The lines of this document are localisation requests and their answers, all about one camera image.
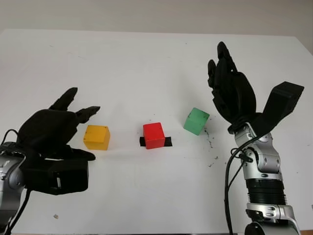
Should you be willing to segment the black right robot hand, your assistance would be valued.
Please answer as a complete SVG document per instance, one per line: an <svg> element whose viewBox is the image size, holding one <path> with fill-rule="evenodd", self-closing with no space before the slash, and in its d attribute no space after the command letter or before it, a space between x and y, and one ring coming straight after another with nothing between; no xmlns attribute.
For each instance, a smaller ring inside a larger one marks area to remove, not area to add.
<svg viewBox="0 0 313 235"><path fill-rule="evenodd" d="M220 115L230 123L234 133L257 117L256 97L247 77L239 72L224 42L217 45L218 62L208 62L208 86Z"/></svg>

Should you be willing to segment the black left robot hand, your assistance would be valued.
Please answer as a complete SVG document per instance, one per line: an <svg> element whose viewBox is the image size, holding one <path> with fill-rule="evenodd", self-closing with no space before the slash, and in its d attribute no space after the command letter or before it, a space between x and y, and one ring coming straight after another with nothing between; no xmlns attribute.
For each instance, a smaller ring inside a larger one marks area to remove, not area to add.
<svg viewBox="0 0 313 235"><path fill-rule="evenodd" d="M86 123L100 110L99 106L90 106L77 112L69 111L77 91L77 87L72 87L49 108L35 112L20 127L17 144L32 149L43 158L95 160L94 154L68 145L77 126Z"/></svg>

